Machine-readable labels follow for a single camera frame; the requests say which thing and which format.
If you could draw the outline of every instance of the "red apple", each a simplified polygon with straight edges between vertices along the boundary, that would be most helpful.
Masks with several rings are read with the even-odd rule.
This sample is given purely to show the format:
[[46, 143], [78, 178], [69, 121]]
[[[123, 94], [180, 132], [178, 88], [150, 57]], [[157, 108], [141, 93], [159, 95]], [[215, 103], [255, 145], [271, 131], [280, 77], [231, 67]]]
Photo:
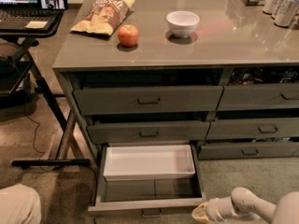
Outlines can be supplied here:
[[122, 25], [118, 31], [118, 38], [124, 47], [131, 48], [138, 42], [138, 29], [131, 24]]

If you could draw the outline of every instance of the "countertop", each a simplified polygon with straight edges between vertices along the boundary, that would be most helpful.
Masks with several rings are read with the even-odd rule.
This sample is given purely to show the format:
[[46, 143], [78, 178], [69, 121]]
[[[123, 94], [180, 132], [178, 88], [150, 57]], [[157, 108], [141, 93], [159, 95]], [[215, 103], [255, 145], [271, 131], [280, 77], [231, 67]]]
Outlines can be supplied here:
[[[85, 0], [74, 22], [83, 20], [95, 0]], [[200, 17], [189, 37], [169, 32], [166, 15], [189, 10]], [[69, 33], [53, 69], [151, 69], [177, 66], [234, 67], [299, 65], [299, 26], [277, 27], [262, 6], [240, 0], [135, 0], [123, 24], [139, 30], [138, 46], [125, 49], [112, 36]]]

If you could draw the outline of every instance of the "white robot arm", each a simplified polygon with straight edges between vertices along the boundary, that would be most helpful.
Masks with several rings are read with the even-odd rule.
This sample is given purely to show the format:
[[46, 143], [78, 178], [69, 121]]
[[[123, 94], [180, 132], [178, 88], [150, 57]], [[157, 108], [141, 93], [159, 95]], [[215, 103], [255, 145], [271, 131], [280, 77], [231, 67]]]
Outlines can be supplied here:
[[258, 198], [251, 191], [235, 188], [230, 197], [211, 199], [193, 210], [200, 223], [222, 223], [228, 218], [252, 221], [259, 217], [271, 224], [299, 223], [299, 192], [283, 196], [277, 205]]

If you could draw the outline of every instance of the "snack bag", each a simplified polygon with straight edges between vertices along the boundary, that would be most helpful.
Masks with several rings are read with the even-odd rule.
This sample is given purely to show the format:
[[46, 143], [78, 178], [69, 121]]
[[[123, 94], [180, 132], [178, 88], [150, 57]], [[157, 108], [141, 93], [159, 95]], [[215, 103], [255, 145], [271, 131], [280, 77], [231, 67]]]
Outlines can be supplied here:
[[134, 3], [135, 0], [96, 0], [84, 20], [71, 31], [112, 35]]

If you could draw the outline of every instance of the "metal desk leg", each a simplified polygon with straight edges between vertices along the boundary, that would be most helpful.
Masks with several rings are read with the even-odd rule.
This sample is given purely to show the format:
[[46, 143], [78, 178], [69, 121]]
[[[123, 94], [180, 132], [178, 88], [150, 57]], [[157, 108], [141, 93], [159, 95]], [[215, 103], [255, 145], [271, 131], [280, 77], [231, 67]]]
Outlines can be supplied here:
[[29, 166], [64, 166], [64, 165], [81, 165], [81, 166], [89, 166], [90, 160], [89, 159], [75, 159], [75, 160], [59, 160], [59, 154], [63, 144], [68, 142], [70, 136], [73, 136], [74, 126], [75, 126], [75, 119], [70, 119], [71, 123], [68, 123], [68, 120], [65, 119], [64, 114], [61, 108], [58, 106], [55, 95], [52, 94], [45, 78], [43, 78], [36, 66], [36, 63], [28, 51], [30, 45], [34, 43], [34, 39], [28, 39], [23, 42], [23, 46], [17, 52], [17, 56], [20, 58], [22, 56], [25, 61], [32, 63], [31, 72], [36, 80], [36, 84], [38, 86], [39, 92], [41, 92], [46, 99], [50, 109], [52, 110], [53, 114], [55, 115], [56, 119], [60, 123], [62, 132], [61, 141], [59, 147], [57, 149], [57, 153], [55, 159], [53, 160], [33, 160], [33, 161], [13, 161], [11, 163], [12, 166], [20, 166], [21, 168], [28, 168]]

